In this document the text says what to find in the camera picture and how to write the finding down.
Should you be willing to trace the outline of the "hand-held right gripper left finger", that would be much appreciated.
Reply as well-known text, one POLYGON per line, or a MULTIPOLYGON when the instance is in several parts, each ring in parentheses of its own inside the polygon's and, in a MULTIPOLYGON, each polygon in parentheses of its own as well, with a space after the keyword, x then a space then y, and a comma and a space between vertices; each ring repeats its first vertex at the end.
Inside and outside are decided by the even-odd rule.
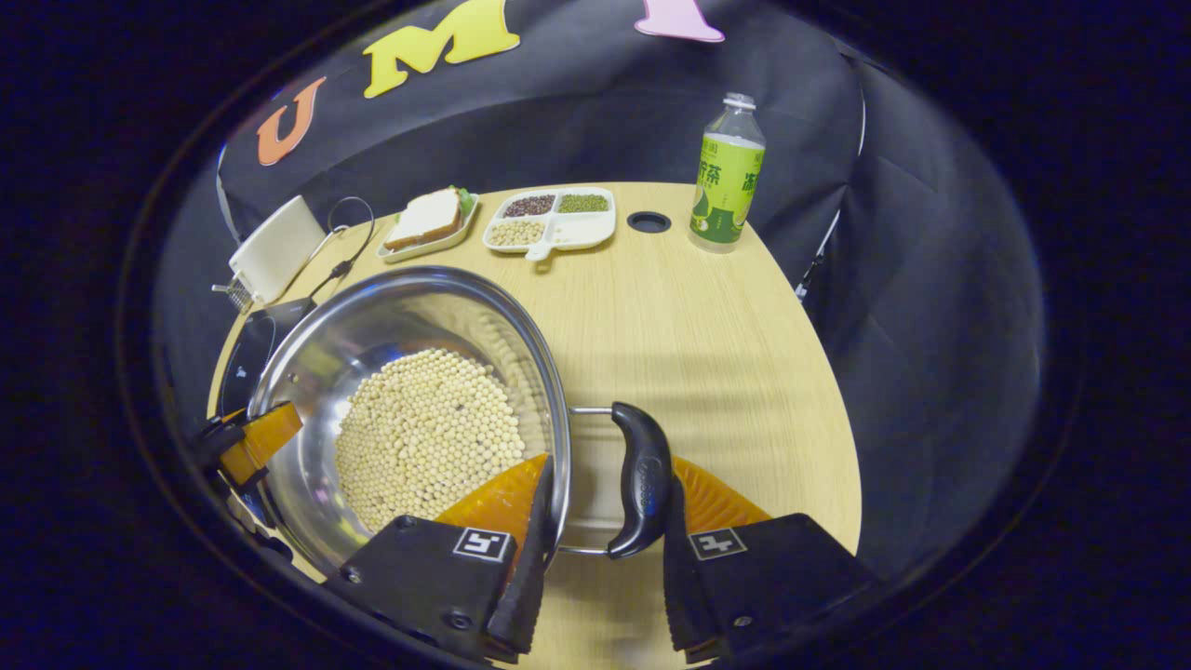
POLYGON ((548 455, 516 463, 435 520, 401 515, 325 588, 387 626, 478 663, 528 653, 544 590, 548 455))

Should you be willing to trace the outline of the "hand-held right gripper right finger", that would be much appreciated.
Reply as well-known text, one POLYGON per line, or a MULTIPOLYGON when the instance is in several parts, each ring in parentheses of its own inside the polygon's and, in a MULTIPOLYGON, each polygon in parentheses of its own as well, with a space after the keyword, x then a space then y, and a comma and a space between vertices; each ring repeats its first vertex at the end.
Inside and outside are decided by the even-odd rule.
POLYGON ((681 458, 662 576, 673 649, 690 664, 756 659, 812 635, 877 588, 877 576, 811 516, 771 515, 681 458))

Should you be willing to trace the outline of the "black induction cooktop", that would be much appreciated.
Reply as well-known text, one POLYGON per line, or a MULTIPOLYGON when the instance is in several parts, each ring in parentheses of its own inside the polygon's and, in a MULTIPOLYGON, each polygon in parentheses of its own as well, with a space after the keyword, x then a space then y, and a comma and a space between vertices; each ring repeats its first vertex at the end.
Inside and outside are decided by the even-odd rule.
POLYGON ((314 301, 303 298, 251 311, 239 334, 235 336, 233 351, 222 370, 214 415, 226 417, 247 409, 272 355, 312 309, 314 301))

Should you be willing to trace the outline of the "stainless steel pot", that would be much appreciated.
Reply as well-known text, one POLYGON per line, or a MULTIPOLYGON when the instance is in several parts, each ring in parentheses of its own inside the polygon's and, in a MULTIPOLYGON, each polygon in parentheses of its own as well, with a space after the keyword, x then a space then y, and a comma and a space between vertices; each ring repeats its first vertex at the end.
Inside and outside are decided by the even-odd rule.
POLYGON ((333 465, 349 395, 388 362, 426 349, 488 365, 511 392, 526 446, 549 455, 547 561, 569 551, 565 536, 578 505, 570 453, 575 417, 607 415, 625 442, 617 486, 622 528, 600 555, 628 558, 665 536, 673 459, 663 428, 628 403, 570 403, 540 327, 493 281, 459 268, 412 267, 381 273, 316 306, 278 343, 247 406, 247 417, 255 419, 289 403, 301 419, 299 432, 273 455, 258 489, 264 521, 316 575, 336 572, 372 536, 333 465))

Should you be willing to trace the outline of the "pile of soybeans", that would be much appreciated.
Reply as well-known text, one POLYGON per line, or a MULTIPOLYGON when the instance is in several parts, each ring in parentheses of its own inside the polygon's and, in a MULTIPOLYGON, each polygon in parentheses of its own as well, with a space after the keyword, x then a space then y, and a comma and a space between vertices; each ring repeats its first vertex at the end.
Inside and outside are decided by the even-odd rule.
POLYGON ((335 465, 366 530, 438 516, 528 453, 493 367, 447 349, 387 362, 347 399, 335 465))

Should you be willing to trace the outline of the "white toaster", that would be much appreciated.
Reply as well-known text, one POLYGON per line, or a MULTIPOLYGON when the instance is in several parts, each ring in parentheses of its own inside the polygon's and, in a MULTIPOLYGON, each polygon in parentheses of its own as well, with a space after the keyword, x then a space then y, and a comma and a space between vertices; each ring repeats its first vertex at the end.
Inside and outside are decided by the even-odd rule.
POLYGON ((303 196, 295 195, 247 238, 229 259, 252 302, 276 301, 328 238, 303 196))

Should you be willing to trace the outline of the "white rectangular plate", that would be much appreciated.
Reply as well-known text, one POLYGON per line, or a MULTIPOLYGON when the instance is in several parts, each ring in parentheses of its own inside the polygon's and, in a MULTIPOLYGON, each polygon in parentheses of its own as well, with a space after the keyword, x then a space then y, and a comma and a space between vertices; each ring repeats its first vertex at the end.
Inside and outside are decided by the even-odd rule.
POLYGON ((422 256, 422 255, 426 255, 426 253, 435 253, 436 251, 444 250, 447 248, 453 248, 453 246, 459 245, 459 243, 461 243, 464 239, 464 234, 468 233, 468 230, 470 228, 470 224, 472 224, 472 221, 473 221, 473 219, 474 219, 474 217, 475 217, 475 214, 478 212, 478 208, 479 208, 478 198, 475 195, 474 195, 474 198, 475 198, 474 208, 470 212, 470 215, 467 218, 467 221, 464 221, 463 228, 460 228, 459 233, 451 234, 450 237, 447 237, 447 238, 443 238, 443 240, 428 243, 428 245, 420 245, 420 246, 414 246, 414 248, 405 248, 405 249, 403 249, 400 251, 397 251, 395 253, 391 253, 391 251, 384 249, 382 243, 384 243, 384 240, 386 240, 386 237, 389 234, 391 230, 393 228, 393 225, 395 225, 395 217, 399 217, 400 213, 406 207, 403 211, 395 213, 395 215, 393 217, 393 225, 388 230, 388 234, 386 234, 386 237, 384 237, 384 240, 380 242, 379 245, 378 245, 378 248, 376 248, 376 256, 378 256, 378 258, 382 259, 386 263, 397 263, 397 262, 400 262, 400 261, 404 261, 404 259, 416 258, 416 256, 422 256))

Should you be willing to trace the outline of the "sandwich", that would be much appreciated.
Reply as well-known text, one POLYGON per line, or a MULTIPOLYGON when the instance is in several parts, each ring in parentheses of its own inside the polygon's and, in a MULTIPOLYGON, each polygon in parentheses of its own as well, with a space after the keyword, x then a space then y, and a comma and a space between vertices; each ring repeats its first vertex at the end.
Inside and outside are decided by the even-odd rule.
POLYGON ((395 253, 456 234, 463 228, 474 205, 475 198, 470 192, 454 186, 417 196, 395 217, 395 225, 382 246, 395 253))

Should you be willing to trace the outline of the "white divided bean tray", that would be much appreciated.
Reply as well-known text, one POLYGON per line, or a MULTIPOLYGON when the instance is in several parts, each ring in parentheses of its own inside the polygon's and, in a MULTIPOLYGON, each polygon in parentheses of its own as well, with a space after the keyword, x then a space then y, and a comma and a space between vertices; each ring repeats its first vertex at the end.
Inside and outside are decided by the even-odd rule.
POLYGON ((560 251, 598 248, 616 228, 612 190, 596 186, 537 188, 503 200, 481 242, 494 253, 522 255, 540 263, 560 251))

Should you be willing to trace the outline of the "green label drink bottle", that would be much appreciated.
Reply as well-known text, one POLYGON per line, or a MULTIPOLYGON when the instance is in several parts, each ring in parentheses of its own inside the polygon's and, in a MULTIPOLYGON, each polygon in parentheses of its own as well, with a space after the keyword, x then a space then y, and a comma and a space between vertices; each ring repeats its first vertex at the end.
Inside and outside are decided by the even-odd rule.
POLYGON ((707 253, 730 253, 740 242, 756 196, 766 139, 756 101, 729 92, 723 109, 703 129, 690 209, 690 242, 707 253))

